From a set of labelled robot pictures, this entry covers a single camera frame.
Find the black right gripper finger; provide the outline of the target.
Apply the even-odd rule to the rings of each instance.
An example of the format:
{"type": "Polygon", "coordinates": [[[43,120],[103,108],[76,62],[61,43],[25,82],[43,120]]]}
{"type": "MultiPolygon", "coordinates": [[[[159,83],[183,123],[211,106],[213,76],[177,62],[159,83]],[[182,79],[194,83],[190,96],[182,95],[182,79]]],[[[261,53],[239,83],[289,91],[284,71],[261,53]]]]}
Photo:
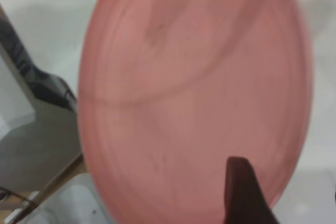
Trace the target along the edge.
{"type": "Polygon", "coordinates": [[[224,223],[278,223],[267,205],[250,162],[229,157],[226,163],[224,223]]]}

